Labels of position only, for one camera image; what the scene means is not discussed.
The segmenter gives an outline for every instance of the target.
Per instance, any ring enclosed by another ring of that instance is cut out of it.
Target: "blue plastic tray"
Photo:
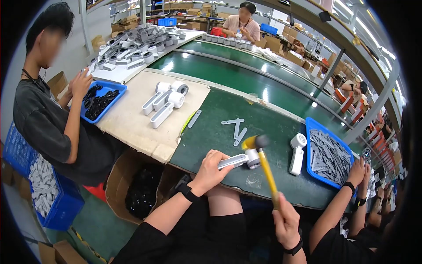
[[[261,30],[273,35],[277,35],[277,31],[278,31],[277,28],[264,24],[264,23],[261,24]]]
[[[33,154],[35,158],[32,158],[31,160],[36,160],[38,153]],[[45,218],[42,217],[38,211],[35,212],[43,227],[66,231],[72,225],[76,215],[81,211],[82,207],[84,207],[85,201],[75,182],[62,175],[56,174],[54,168],[53,174],[57,182],[59,194],[56,196],[51,205],[51,209]],[[31,181],[29,183],[31,193],[33,193],[34,190],[32,189]]]
[[[159,26],[171,27],[171,26],[175,26],[176,24],[177,24],[177,19],[175,18],[161,18],[158,20]]]
[[[18,132],[15,123],[12,122],[4,144],[3,159],[20,175],[28,178],[29,159],[33,148]]]
[[[334,140],[340,143],[340,145],[343,146],[344,149],[347,151],[347,153],[349,153],[350,155],[350,165],[352,165],[354,162],[352,150],[341,139],[339,139],[338,136],[336,136],[333,132],[329,131],[326,127],[324,127],[323,125],[321,125],[320,123],[318,123],[317,121],[315,121],[314,119],[310,117],[306,118],[306,140],[307,140],[306,148],[308,150],[308,154],[306,156],[306,170],[312,177],[319,179],[320,181],[327,183],[337,189],[341,189],[341,186],[338,185],[337,183],[334,183],[330,181],[329,179],[325,179],[324,177],[319,176],[318,174],[316,174],[315,172],[311,170],[311,137],[309,135],[309,130],[311,129],[318,129],[318,130],[321,130],[323,133],[328,133],[330,137],[332,137]]]
[[[91,84],[90,88],[96,84],[101,85],[103,88],[99,91],[97,91],[97,95],[96,96],[103,96],[105,95],[108,91],[115,91],[115,90],[119,90],[119,94],[111,101],[111,103],[103,110],[103,112],[97,117],[97,119],[95,119],[94,121],[88,119],[85,117],[85,112],[87,111],[87,109],[84,106],[84,103],[82,102],[82,106],[81,106],[81,117],[83,119],[85,119],[88,123],[91,124],[95,124],[96,122],[98,122],[105,113],[107,113],[107,111],[114,105],[115,102],[117,102],[117,100],[119,100],[122,95],[124,94],[124,92],[127,89],[126,85],[122,85],[122,84],[117,84],[114,82],[105,82],[105,81],[95,81]]]

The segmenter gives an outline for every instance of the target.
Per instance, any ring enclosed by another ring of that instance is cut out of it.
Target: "red plastic stool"
[[[97,196],[98,198],[100,198],[101,200],[103,200],[105,203],[107,203],[106,200],[106,191],[103,189],[104,187],[104,183],[100,183],[97,187],[92,187],[92,186],[85,186],[85,189],[88,190],[88,192],[92,193],[93,195]]]
[[[219,37],[221,37],[221,36],[226,37],[226,34],[221,32],[221,30],[222,30],[221,27],[213,27],[212,30],[211,30],[211,35],[219,36]]]

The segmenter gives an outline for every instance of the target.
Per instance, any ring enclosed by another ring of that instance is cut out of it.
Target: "pink shirt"
[[[243,26],[245,26],[245,24],[240,22],[240,27],[243,27]],[[239,15],[229,16],[226,19],[226,22],[224,22],[223,27],[237,33],[237,30],[239,29]],[[258,25],[258,23],[255,22],[255,20],[251,18],[249,20],[249,23],[247,23],[246,25],[246,29],[249,31],[249,34],[254,40],[256,41],[260,40],[260,26]]]

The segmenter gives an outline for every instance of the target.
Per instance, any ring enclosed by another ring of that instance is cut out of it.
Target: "black cap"
[[[360,82],[360,89],[363,93],[366,93],[368,91],[368,85],[366,84],[366,82]]]

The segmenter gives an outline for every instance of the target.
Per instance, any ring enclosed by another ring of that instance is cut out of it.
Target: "wrist strap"
[[[351,183],[351,182],[345,182],[344,184],[343,184],[343,186],[349,186],[350,187],[350,189],[352,189],[352,196],[353,196],[353,194],[354,194],[354,186],[353,186],[353,184]]]

